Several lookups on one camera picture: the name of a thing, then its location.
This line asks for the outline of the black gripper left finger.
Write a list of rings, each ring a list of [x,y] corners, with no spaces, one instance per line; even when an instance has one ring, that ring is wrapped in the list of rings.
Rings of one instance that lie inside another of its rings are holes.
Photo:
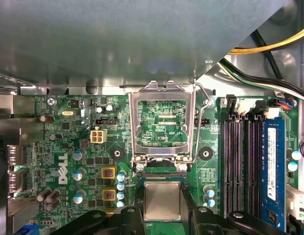
[[[52,232],[53,235],[143,235],[144,195],[137,194],[133,205],[119,208],[109,216],[104,211],[92,210]]]

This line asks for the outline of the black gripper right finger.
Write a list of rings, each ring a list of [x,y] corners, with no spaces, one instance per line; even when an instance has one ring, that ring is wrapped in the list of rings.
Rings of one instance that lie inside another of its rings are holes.
[[[190,193],[181,194],[181,220],[187,235],[285,235],[286,232],[243,211],[223,218],[212,209],[197,206]]]

